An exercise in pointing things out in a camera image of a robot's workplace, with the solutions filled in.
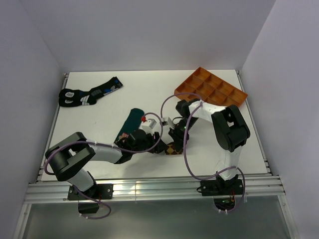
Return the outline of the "brown argyle sock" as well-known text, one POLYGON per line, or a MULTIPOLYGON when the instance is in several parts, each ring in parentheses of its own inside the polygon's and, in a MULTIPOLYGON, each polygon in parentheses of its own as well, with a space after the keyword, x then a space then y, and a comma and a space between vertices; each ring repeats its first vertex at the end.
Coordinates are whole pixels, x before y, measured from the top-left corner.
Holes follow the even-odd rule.
POLYGON ((174 142, 167 144, 168 148, 165 150, 166 155, 182 155, 183 149, 177 151, 174 142))

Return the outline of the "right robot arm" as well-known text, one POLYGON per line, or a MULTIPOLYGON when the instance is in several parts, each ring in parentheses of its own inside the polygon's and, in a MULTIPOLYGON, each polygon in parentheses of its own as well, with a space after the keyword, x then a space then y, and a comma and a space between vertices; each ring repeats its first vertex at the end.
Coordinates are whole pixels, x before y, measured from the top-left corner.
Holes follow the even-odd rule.
POLYGON ((221 157, 221 169, 214 176, 215 190, 221 194, 227 194, 238 179, 239 156, 247 139, 250 137, 250 130, 236 105, 217 106, 206 103, 200 99, 191 101, 181 100, 176 105, 176 110, 182 119, 169 129, 168 134, 173 139, 176 151, 183 151, 184 162, 190 175, 197 179, 190 169, 186 156, 186 144, 189 139, 188 131, 198 119, 205 120, 212 124, 219 146, 224 150, 221 157))

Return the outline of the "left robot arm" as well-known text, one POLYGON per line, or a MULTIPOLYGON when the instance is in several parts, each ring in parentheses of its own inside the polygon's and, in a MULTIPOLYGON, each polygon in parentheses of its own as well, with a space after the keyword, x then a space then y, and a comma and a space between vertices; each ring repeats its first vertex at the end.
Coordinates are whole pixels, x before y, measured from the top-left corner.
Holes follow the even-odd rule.
POLYGON ((48 149, 46 165, 50 166, 58 181, 74 185, 86 199, 95 197, 96 181, 84 166, 90 161, 105 161, 123 164, 138 152, 162 153, 168 149, 158 132, 146 133, 136 129, 127 136, 122 135, 113 144, 89 141, 83 133, 76 132, 48 149))

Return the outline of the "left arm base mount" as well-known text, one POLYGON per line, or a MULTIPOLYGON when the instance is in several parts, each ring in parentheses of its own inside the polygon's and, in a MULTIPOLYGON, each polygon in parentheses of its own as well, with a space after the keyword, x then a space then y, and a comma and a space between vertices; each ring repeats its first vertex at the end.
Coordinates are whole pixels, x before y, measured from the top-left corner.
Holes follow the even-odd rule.
POLYGON ((90 189, 82 192, 75 186, 69 187, 68 201, 78 201, 80 214, 95 214, 102 205, 100 201, 110 200, 113 196, 113 184, 94 184, 90 189))

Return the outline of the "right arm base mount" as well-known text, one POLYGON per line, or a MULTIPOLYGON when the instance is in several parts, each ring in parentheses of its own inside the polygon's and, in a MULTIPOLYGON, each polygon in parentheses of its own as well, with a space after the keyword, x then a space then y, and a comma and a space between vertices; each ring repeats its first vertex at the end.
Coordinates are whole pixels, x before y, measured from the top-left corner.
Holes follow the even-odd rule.
POLYGON ((214 199, 217 209, 229 211, 235 208, 235 196, 243 195, 244 186, 241 179, 237 177, 231 180, 223 180, 217 177, 215 180, 202 180, 196 189, 202 196, 224 196, 224 198, 214 199))

